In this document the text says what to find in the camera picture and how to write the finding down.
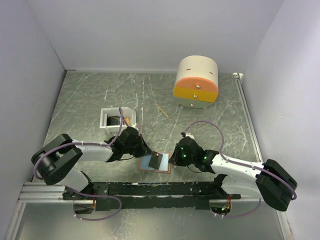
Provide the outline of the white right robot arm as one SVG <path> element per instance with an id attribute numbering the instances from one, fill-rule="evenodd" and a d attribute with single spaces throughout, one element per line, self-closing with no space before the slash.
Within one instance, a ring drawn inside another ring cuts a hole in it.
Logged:
<path id="1" fill-rule="evenodd" d="M 186 136 L 176 144 L 169 162 L 179 167 L 194 165 L 201 172 L 222 177 L 222 181 L 212 186 L 218 199 L 226 195 L 259 198 L 271 208 L 285 212 L 296 198 L 296 180 L 272 159 L 261 163 L 222 157 L 218 151 L 204 150 Z"/>

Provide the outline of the white card storage box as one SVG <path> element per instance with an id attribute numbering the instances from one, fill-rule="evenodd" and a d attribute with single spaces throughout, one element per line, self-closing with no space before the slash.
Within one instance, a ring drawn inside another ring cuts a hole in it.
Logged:
<path id="1" fill-rule="evenodd" d="M 124 130 L 127 126 L 137 123 L 136 111 L 129 107 L 122 107 L 122 115 L 124 117 L 123 126 L 121 130 Z M 100 122 L 99 128 L 106 134 L 116 134 L 120 127 L 120 111 L 118 107 L 102 108 L 100 110 Z M 130 124 L 128 124 L 125 118 L 130 118 Z"/>

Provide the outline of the pink leather card holder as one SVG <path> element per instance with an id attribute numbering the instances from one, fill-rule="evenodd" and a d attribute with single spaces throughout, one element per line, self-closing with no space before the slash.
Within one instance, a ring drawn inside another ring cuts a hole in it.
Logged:
<path id="1" fill-rule="evenodd" d="M 145 155 L 140 158 L 138 169 L 147 172 L 169 174 L 171 172 L 170 157 L 170 153 Z"/>

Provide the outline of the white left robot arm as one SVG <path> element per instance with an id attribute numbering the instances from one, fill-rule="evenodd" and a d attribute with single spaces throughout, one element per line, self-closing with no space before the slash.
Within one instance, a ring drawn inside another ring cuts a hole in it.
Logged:
<path id="1" fill-rule="evenodd" d="M 80 142 L 66 133 L 60 134 L 36 152 L 31 162 L 34 165 L 34 176 L 42 179 L 48 186 L 64 185 L 86 200 L 94 193 L 94 183 L 84 171 L 75 168 L 77 163 L 111 163 L 123 161 L 124 155 L 141 158 L 152 153 L 138 130 L 128 126 L 102 143 Z"/>

